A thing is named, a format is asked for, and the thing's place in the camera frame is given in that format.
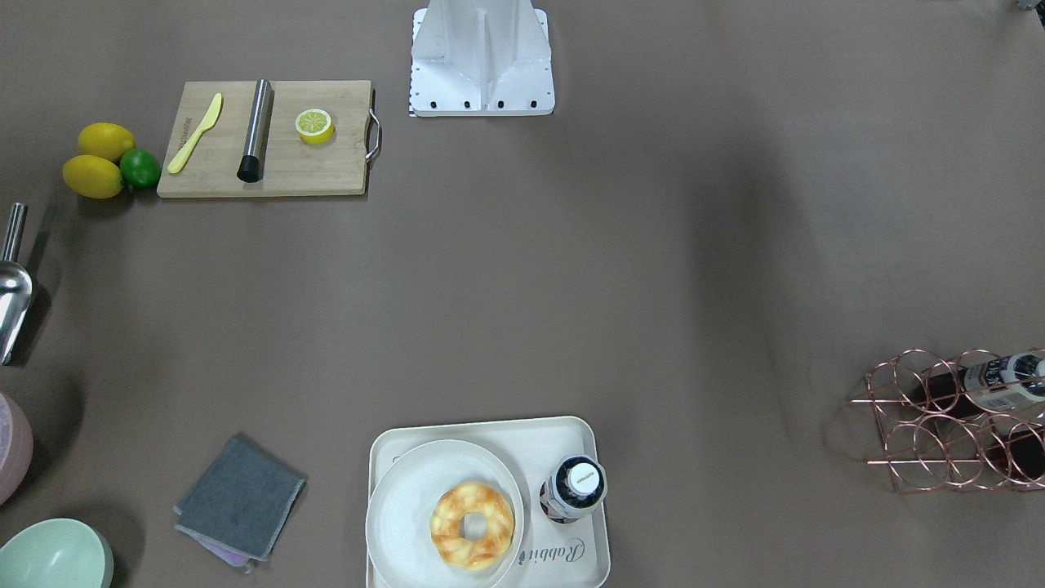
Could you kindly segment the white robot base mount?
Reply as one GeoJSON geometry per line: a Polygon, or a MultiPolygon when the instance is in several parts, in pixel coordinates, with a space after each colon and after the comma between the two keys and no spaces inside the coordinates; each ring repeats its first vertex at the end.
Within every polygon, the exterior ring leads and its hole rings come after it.
{"type": "Polygon", "coordinates": [[[556,107],[549,19],[530,1],[429,1],[411,18],[413,117],[532,117],[556,107]]]}

